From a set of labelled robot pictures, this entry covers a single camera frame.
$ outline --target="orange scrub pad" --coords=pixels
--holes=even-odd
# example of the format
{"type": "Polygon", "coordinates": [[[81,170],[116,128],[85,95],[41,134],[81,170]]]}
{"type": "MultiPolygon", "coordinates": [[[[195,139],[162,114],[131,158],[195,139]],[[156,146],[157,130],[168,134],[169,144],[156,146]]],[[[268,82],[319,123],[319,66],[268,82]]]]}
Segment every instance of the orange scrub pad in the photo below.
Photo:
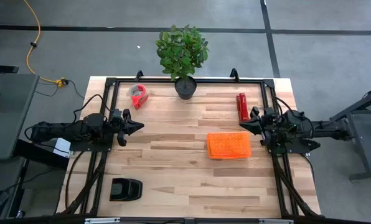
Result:
{"type": "Polygon", "coordinates": [[[211,159],[238,159],[252,155],[250,133],[208,133],[208,155],[211,159]]]}

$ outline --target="black cable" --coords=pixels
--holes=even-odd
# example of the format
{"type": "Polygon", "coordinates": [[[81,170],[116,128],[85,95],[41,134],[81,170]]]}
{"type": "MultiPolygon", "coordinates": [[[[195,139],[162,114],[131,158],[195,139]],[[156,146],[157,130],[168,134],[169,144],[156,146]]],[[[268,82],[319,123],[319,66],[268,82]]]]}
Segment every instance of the black cable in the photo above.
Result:
{"type": "Polygon", "coordinates": [[[41,82],[39,82],[37,84],[41,84],[41,85],[56,85],[56,83],[41,83],[41,82]]]}
{"type": "Polygon", "coordinates": [[[311,122],[311,120],[308,118],[308,117],[304,117],[307,121],[309,121],[309,123],[310,123],[310,126],[311,126],[311,130],[310,130],[310,138],[314,138],[314,132],[315,132],[315,130],[314,130],[314,127],[313,127],[313,125],[312,125],[312,122],[311,122]]]}
{"type": "Polygon", "coordinates": [[[68,186],[69,186],[69,180],[71,178],[71,175],[72,175],[72,172],[73,172],[73,168],[75,167],[75,164],[76,162],[78,162],[80,156],[84,153],[85,151],[82,151],[79,153],[79,155],[75,158],[75,160],[73,161],[73,164],[71,166],[71,169],[69,170],[69,173],[68,173],[68,178],[67,178],[67,185],[65,186],[65,208],[68,208],[68,186]]]}
{"type": "Polygon", "coordinates": [[[41,143],[37,143],[37,142],[33,142],[34,144],[37,144],[37,145],[40,145],[40,146],[47,146],[47,147],[51,147],[51,148],[53,148],[53,149],[56,149],[56,150],[58,150],[58,151],[60,151],[60,152],[63,152],[63,153],[66,153],[66,154],[69,154],[69,152],[65,152],[65,151],[63,151],[63,150],[61,150],[61,149],[57,149],[56,147],[54,147],[54,146],[49,146],[49,145],[46,145],[46,144],[41,144],[41,143]]]}
{"type": "Polygon", "coordinates": [[[277,106],[278,106],[278,109],[279,109],[279,115],[282,116],[283,115],[283,109],[281,108],[281,105],[277,102],[277,106]]]}
{"type": "Polygon", "coordinates": [[[309,158],[307,156],[305,156],[303,153],[300,153],[299,155],[301,155],[303,158],[305,158],[305,160],[310,164],[310,169],[311,169],[311,174],[312,174],[312,181],[314,183],[316,183],[316,178],[314,176],[314,169],[312,168],[312,164],[311,164],[309,158]]]}
{"type": "MultiPolygon", "coordinates": [[[[23,183],[30,182],[30,181],[34,180],[36,177],[38,177],[38,176],[40,176],[40,175],[43,175],[43,174],[48,174],[49,172],[52,172],[52,171],[54,171],[54,170],[49,170],[49,171],[46,171],[46,172],[43,172],[43,173],[37,174],[37,175],[35,175],[34,177],[32,177],[31,179],[23,181],[22,184],[23,184],[23,183]]],[[[17,186],[17,185],[19,185],[19,184],[21,184],[21,182],[11,185],[10,187],[6,188],[4,191],[7,192],[10,188],[15,187],[15,186],[17,186]]]]}
{"type": "Polygon", "coordinates": [[[37,145],[40,145],[40,146],[51,147],[51,148],[56,149],[56,150],[58,150],[58,151],[60,151],[60,152],[63,152],[63,153],[67,153],[67,154],[69,154],[69,152],[63,151],[63,150],[61,150],[61,149],[57,149],[57,148],[54,147],[54,146],[50,146],[50,145],[46,145],[46,144],[41,144],[41,143],[34,142],[34,141],[33,141],[33,140],[28,136],[27,132],[28,132],[29,129],[31,129],[31,128],[33,128],[33,127],[36,127],[36,126],[37,126],[37,125],[33,125],[33,126],[31,126],[31,127],[25,129],[25,131],[24,131],[25,138],[27,138],[27,139],[28,139],[29,141],[31,141],[33,144],[37,144],[37,145]]]}
{"type": "Polygon", "coordinates": [[[59,89],[59,86],[58,86],[57,84],[53,84],[53,85],[56,85],[57,87],[56,87],[54,93],[51,94],[51,95],[48,95],[48,94],[45,94],[45,93],[41,93],[41,92],[36,91],[36,90],[35,90],[35,93],[38,93],[38,94],[43,95],[43,96],[49,96],[49,97],[54,96],[54,95],[57,93],[57,90],[59,89]]]}
{"type": "Polygon", "coordinates": [[[291,107],[285,103],[285,101],[281,100],[280,98],[278,98],[277,96],[273,96],[274,99],[280,101],[282,104],[284,104],[288,109],[289,109],[289,112],[291,112],[291,114],[294,116],[294,117],[297,117],[294,113],[293,113],[293,110],[291,109],[291,107]]]}
{"type": "Polygon", "coordinates": [[[368,91],[366,94],[364,94],[364,96],[362,96],[361,100],[364,99],[368,94],[371,94],[371,90],[368,91]]]}
{"type": "Polygon", "coordinates": [[[99,96],[99,97],[101,98],[101,101],[102,101],[103,105],[105,106],[105,108],[106,108],[109,112],[113,112],[113,110],[110,110],[110,109],[107,107],[106,103],[104,102],[103,97],[102,97],[100,94],[94,94],[92,97],[90,97],[90,99],[87,100],[87,102],[84,104],[83,107],[81,107],[80,109],[77,109],[77,110],[74,110],[74,111],[73,111],[73,115],[75,115],[75,119],[73,119],[72,124],[75,123],[75,122],[76,122],[76,119],[78,118],[77,115],[76,115],[76,112],[83,110],[83,109],[87,106],[87,104],[89,104],[90,101],[91,101],[94,97],[96,97],[96,96],[99,96]]]}
{"type": "Polygon", "coordinates": [[[72,84],[73,84],[73,87],[75,87],[75,91],[76,91],[76,93],[78,94],[78,96],[80,96],[82,99],[85,99],[85,97],[82,96],[82,95],[78,92],[78,89],[76,88],[76,84],[75,84],[72,80],[66,80],[66,81],[72,83],[72,84]]]}

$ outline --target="black plant pot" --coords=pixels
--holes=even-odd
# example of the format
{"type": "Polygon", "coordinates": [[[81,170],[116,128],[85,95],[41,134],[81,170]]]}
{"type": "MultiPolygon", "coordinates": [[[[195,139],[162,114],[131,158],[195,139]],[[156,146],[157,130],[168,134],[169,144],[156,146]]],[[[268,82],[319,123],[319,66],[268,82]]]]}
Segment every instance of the black plant pot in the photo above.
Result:
{"type": "Polygon", "coordinates": [[[192,77],[188,77],[187,79],[178,78],[174,83],[174,88],[180,98],[189,100],[197,89],[197,82],[192,77]]]}

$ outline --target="butcher block table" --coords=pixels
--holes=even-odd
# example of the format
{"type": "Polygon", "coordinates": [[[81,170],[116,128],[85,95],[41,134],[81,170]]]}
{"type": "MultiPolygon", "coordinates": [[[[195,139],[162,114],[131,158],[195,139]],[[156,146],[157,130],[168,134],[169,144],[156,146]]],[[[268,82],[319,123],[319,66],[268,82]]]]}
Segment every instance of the butcher block table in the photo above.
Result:
{"type": "MultiPolygon", "coordinates": [[[[94,94],[103,94],[105,79],[90,77],[85,101],[94,94]]],[[[290,79],[274,81],[276,95],[296,109],[290,79]]],[[[250,134],[250,158],[212,160],[207,155],[207,133],[246,131],[238,125],[236,94],[246,94],[249,112],[252,106],[263,112],[259,85],[199,83],[194,96],[182,100],[173,83],[145,83],[149,98],[140,110],[135,110],[128,93],[134,84],[120,84],[116,108],[129,108],[132,120],[144,123],[145,127],[126,136],[126,147],[119,146],[115,137],[106,161],[99,217],[281,217],[273,163],[266,148],[260,146],[261,136],[250,134]],[[111,202],[111,181],[119,177],[142,181],[143,196],[132,202],[111,202]]],[[[100,105],[101,100],[94,98],[82,111],[81,119],[99,113],[100,105]]],[[[77,154],[70,158],[67,175],[77,154]]],[[[85,152],[75,164],[69,202],[85,184],[90,155],[85,152]]],[[[308,162],[300,155],[290,154],[289,163],[295,188],[320,213],[308,162]]],[[[66,179],[67,176],[57,212],[65,208],[66,179]]],[[[284,194],[291,211],[289,193],[285,190],[284,194]]],[[[90,192],[88,210],[93,196],[94,189],[90,192]]]]}

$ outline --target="yellow cable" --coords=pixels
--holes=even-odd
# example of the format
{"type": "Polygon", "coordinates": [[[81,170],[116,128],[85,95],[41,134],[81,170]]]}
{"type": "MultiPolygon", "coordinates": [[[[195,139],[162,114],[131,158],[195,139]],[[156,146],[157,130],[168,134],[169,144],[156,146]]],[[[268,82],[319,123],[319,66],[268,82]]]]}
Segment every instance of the yellow cable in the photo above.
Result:
{"type": "MultiPolygon", "coordinates": [[[[28,8],[33,13],[33,15],[34,15],[34,17],[36,19],[36,22],[37,22],[37,30],[38,30],[37,31],[37,37],[36,37],[35,41],[33,41],[33,43],[35,43],[35,45],[36,45],[37,44],[37,41],[39,40],[39,37],[40,37],[40,22],[39,22],[39,19],[36,16],[35,11],[31,7],[31,5],[26,0],[24,0],[24,2],[26,3],[26,5],[28,6],[28,8]]],[[[34,48],[35,47],[33,45],[31,45],[31,48],[29,49],[28,54],[26,55],[26,65],[28,66],[28,69],[29,69],[30,72],[32,72],[33,74],[36,74],[35,71],[33,71],[33,69],[31,68],[31,66],[29,65],[29,57],[31,56],[31,53],[34,50],[34,48]]],[[[43,77],[41,77],[40,79],[41,80],[44,80],[46,82],[56,83],[60,88],[63,87],[63,81],[62,81],[62,79],[61,80],[50,80],[48,78],[43,78],[43,77]]]]}

